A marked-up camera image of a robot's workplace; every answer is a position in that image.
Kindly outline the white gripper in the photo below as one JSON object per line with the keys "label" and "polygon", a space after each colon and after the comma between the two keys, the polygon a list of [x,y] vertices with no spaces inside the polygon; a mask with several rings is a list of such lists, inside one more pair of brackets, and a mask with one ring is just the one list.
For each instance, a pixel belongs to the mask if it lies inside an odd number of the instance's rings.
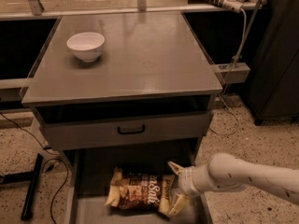
{"label": "white gripper", "polygon": [[166,212],[168,217],[174,217],[186,207],[191,198],[209,190],[209,173],[206,165],[183,168],[172,161],[167,164],[178,175],[178,187],[183,193],[176,192],[173,195]]}

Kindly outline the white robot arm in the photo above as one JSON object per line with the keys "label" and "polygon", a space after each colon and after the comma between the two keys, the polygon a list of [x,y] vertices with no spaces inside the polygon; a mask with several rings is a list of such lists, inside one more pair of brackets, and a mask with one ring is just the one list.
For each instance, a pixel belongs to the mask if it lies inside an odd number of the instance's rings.
{"label": "white robot arm", "polygon": [[179,193],[167,211],[180,213],[191,199],[207,191],[235,192],[251,186],[289,203],[299,204],[299,171],[243,161],[227,153],[214,154],[207,164],[182,167],[172,161],[169,167],[178,176]]}

